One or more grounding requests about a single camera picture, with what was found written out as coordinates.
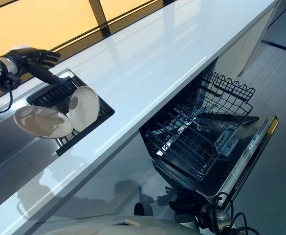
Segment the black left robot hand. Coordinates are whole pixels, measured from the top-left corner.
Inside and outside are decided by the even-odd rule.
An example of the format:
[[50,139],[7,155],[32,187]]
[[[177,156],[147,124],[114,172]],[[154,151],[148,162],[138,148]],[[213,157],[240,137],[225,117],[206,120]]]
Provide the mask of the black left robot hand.
[[59,83],[59,78],[49,71],[61,58],[58,52],[27,47],[11,50],[5,57],[17,66],[17,75],[30,73],[45,83]]

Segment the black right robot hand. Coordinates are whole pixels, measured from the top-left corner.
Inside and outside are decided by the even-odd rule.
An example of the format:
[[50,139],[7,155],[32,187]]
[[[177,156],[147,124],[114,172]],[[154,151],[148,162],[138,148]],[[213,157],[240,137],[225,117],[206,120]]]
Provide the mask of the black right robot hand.
[[195,190],[182,187],[165,187],[165,194],[157,198],[160,206],[168,205],[179,214],[200,216],[201,209],[209,204],[207,198]]

